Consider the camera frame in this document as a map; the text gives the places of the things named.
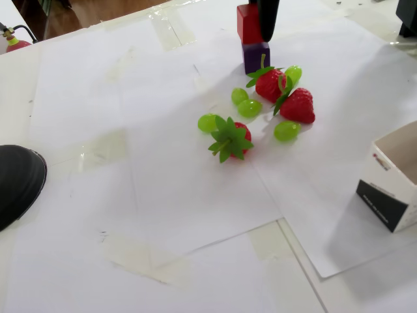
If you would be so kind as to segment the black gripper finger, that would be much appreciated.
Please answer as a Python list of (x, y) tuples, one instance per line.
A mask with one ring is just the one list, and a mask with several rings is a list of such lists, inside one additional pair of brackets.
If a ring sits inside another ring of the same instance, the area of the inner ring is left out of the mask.
[(259, 27), (263, 40), (269, 42), (274, 34), (280, 0), (257, 0)]

